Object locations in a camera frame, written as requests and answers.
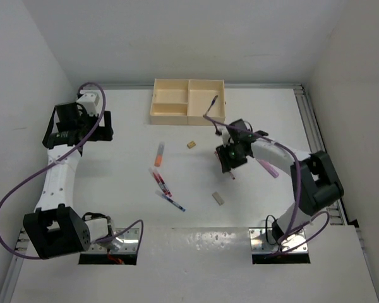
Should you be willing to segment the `red gel pen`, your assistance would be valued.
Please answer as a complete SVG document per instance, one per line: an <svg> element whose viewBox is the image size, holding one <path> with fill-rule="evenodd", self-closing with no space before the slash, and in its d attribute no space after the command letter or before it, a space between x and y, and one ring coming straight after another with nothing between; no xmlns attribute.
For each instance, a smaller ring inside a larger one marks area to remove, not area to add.
<svg viewBox="0 0 379 303"><path fill-rule="evenodd" d="M220 160L219 154L216 151L214 151L214 155L216 156L217 160L220 163L220 166L221 166L221 169L222 169L222 173L225 174L225 175L228 175L232 180L235 180L236 178L235 178L234 174L231 171L223 172L223 164L222 164L222 162Z"/></svg>

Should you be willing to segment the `blue gel pen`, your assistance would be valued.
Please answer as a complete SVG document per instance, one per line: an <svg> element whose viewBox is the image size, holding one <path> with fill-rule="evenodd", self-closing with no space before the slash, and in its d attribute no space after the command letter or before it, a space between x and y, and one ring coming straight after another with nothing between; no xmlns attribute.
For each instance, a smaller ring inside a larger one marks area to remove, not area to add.
<svg viewBox="0 0 379 303"><path fill-rule="evenodd" d="M210 112L211 108L214 106L215 102L217 101L218 97L219 97L218 95L215 95L215 96L214 96L214 98L212 99L212 101L211 101L211 103L210 103L208 109L207 109L206 112L204 113L204 116L207 116L207 115L208 115L208 113Z"/></svg>

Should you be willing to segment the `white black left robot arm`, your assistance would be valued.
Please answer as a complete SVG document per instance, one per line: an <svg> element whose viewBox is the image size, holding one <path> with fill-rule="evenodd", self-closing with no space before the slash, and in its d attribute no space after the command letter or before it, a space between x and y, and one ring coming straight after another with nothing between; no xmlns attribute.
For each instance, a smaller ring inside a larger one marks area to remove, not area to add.
<svg viewBox="0 0 379 303"><path fill-rule="evenodd" d="M86 251L94 233L73 209L73 188L83 149L76 146L85 136L89 141L111 141L111 113L104 112L104 125L97 126L100 109L84 98L54 107L42 144L47 149L49 170L41 197L23 227L41 259Z"/></svg>

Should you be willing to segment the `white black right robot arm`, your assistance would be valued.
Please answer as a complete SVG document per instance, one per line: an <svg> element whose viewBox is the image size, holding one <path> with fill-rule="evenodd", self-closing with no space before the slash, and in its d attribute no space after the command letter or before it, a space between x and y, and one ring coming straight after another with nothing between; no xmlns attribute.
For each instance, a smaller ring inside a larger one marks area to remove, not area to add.
<svg viewBox="0 0 379 303"><path fill-rule="evenodd" d="M280 244L344 195L344 188L329 154L292 149L268 138L264 131L253 132L238 119L215 129L222 138L216 148L223 173L246 163L248 158L262 160L290 176L294 202L272 223L271 238Z"/></svg>

